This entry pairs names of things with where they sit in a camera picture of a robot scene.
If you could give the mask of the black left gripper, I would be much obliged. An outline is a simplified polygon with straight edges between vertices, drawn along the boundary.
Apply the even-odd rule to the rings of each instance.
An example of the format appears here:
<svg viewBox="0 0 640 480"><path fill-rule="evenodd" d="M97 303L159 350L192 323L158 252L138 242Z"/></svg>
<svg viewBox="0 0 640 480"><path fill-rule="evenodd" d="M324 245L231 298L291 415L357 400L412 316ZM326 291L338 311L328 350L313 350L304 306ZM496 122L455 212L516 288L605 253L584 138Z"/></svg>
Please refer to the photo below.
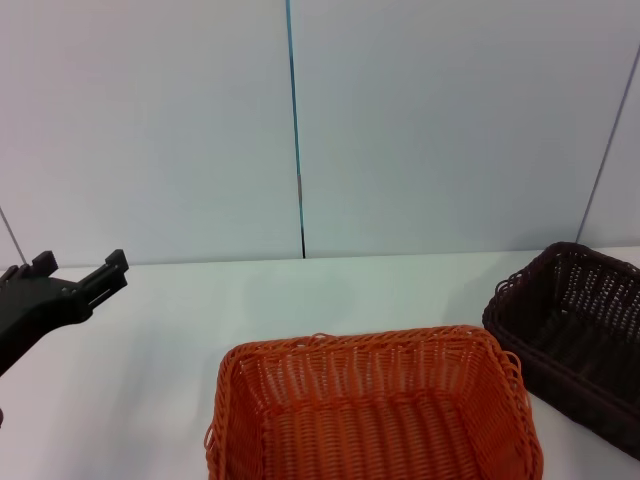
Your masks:
<svg viewBox="0 0 640 480"><path fill-rule="evenodd" d="M77 284L48 278L58 269L52 251L31 263L10 266L1 282L1 374L50 332L88 320L93 311L128 285L122 249Z"/></svg>

